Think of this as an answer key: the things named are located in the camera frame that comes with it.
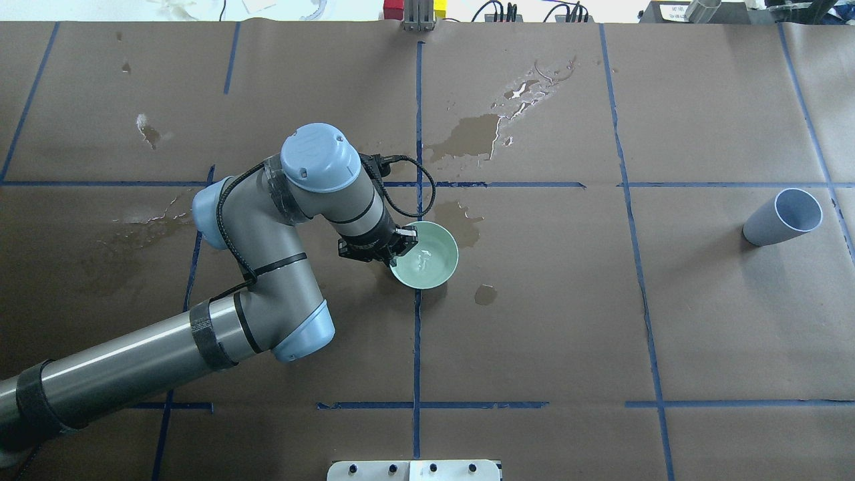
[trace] blue plastic cap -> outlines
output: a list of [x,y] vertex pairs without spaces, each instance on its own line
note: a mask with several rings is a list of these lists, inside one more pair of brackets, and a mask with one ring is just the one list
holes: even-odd
[[291,362],[326,346],[335,335],[333,318],[324,300],[294,332],[271,349],[279,362]]
[[359,176],[359,154],[337,128],[311,123],[297,129],[282,144],[282,169],[288,180],[309,192],[330,193],[349,186]]
[[214,249],[227,249],[226,242],[220,235],[220,229],[216,226],[216,205],[220,201],[220,193],[229,179],[217,182],[216,184],[207,186],[193,198],[193,222],[196,224],[196,229],[202,233],[202,238],[205,239]]

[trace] green bowl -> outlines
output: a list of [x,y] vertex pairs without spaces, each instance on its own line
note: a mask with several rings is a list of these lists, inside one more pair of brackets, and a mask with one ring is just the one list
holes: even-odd
[[430,289],[441,286],[457,268],[457,243],[451,232],[437,223],[418,221],[419,243],[406,255],[396,258],[392,273],[406,286]]

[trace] white floor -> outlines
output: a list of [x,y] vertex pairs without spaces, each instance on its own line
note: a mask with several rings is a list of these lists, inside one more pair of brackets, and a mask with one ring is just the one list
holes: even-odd
[[[265,17],[296,21],[314,13],[319,1],[254,0],[250,3],[273,5],[250,13],[244,0],[227,0],[223,20]],[[597,22],[635,23],[648,0],[583,0],[582,3]],[[447,15],[469,21],[482,4],[482,0],[449,0]],[[517,0],[516,4],[525,21],[543,21],[555,6],[554,2],[544,0]],[[216,21],[222,5],[223,0],[3,0],[0,21]],[[382,16],[382,7],[382,0],[327,0],[318,20],[377,20]],[[484,11],[492,12],[492,7]]]

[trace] red object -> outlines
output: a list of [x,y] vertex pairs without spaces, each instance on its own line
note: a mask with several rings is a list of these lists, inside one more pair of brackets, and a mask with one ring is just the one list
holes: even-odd
[[404,0],[383,0],[383,18],[386,20],[403,20]]

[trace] cup opening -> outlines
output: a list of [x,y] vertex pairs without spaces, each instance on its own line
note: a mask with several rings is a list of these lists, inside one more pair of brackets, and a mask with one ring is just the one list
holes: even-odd
[[823,208],[809,193],[789,188],[775,198],[775,212],[790,229],[811,232],[823,221]]

